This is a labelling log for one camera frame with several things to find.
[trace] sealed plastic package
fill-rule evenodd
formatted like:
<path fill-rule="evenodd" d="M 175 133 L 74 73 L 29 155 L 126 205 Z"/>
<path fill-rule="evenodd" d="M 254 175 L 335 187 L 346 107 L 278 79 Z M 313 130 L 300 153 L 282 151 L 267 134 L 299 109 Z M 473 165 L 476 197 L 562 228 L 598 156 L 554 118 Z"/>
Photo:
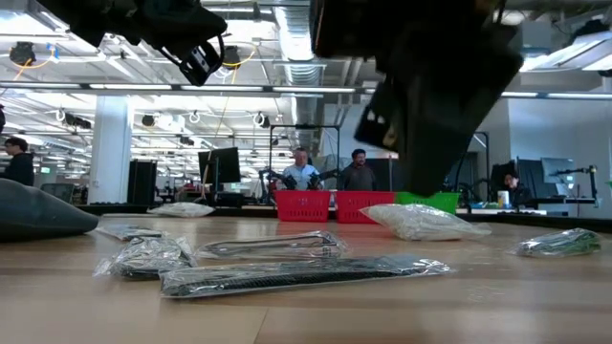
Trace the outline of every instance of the sealed plastic package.
<path fill-rule="evenodd" d="M 149 209 L 146 212 L 148 212 L 149 214 L 163 216 L 196 218 L 207 216 L 213 211 L 214 208 L 210 206 L 195 203 L 179 202 L 175 204 L 164 204 L 160 207 Z"/>
<path fill-rule="evenodd" d="M 211 243 L 199 247 L 195 255 L 211 259 L 338 258 L 346 251 L 347 245 L 336 235 L 314 231 Z"/>
<path fill-rule="evenodd" d="M 526 257 L 569 257 L 601 250 L 602 238 L 590 230 L 575 228 L 526 240 L 510 253 Z"/>
<path fill-rule="evenodd" d="M 475 239 L 491 234 L 486 226 L 475 226 L 445 211 L 423 204 L 378 204 L 368 206 L 361 212 L 388 227 L 404 240 Z"/>
<path fill-rule="evenodd" d="M 438 261 L 389 255 L 180 269 L 161 278 L 163 296 L 192 298 L 448 272 Z"/>
<path fill-rule="evenodd" d="M 162 272 L 196 267 L 191 253 L 185 238 L 135 238 L 116 256 L 100 261 L 94 276 L 158 279 Z"/>
<path fill-rule="evenodd" d="M 105 225 L 96 228 L 97 231 L 114 236 L 122 241 L 130 241 L 134 238 L 151 237 L 161 238 L 165 233 L 159 230 L 153 230 L 143 226 L 136 225 Z"/>

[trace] red basket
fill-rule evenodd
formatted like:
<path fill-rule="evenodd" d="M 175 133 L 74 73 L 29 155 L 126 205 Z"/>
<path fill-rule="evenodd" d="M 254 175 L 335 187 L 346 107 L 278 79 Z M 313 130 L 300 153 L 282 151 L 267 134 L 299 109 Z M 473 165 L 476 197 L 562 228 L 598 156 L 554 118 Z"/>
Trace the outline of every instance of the red basket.
<path fill-rule="evenodd" d="M 278 219 L 294 222 L 327 222 L 331 197 L 330 191 L 275 191 Z"/>
<path fill-rule="evenodd" d="M 360 209 L 376 204 L 393 204 L 395 192 L 338 191 L 336 193 L 336 215 L 341 224 L 375 224 Z"/>

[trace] packaged item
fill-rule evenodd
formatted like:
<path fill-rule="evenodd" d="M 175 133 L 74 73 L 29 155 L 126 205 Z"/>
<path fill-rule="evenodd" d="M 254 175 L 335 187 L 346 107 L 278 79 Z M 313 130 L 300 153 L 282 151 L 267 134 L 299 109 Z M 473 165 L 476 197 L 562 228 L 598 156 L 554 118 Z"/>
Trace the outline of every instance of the packaged item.
<path fill-rule="evenodd" d="M 136 225 L 104 225 L 99 226 L 96 230 L 114 236 L 122 241 L 130 241 L 134 238 L 141 237 L 161 238 L 165 236 L 165 234 L 159 230 Z"/>
<path fill-rule="evenodd" d="M 214 208 L 210 206 L 195 203 L 179 202 L 175 204 L 164 204 L 160 207 L 149 209 L 146 212 L 148 212 L 149 214 L 163 216 L 196 218 L 207 216 L 213 211 Z"/>
<path fill-rule="evenodd" d="M 249 240 L 232 240 L 199 247 L 200 258 L 338 258 L 347 245 L 336 235 L 314 231 L 299 235 L 281 235 Z"/>
<path fill-rule="evenodd" d="M 475 226 L 424 204 L 378 204 L 368 206 L 361 212 L 404 240 L 475 239 L 491 234 L 486 225 Z"/>
<path fill-rule="evenodd" d="M 117 255 L 99 262 L 94 277 L 158 279 L 162 272 L 196 267 L 186 238 L 135 238 Z"/>
<path fill-rule="evenodd" d="M 518 244 L 512 254 L 526 257 L 569 257 L 601 250 L 602 237 L 590 230 L 575 228 L 538 236 Z"/>
<path fill-rule="evenodd" d="M 161 279 L 163 296 L 194 298 L 448 272 L 438 261 L 389 255 L 180 269 Z"/>

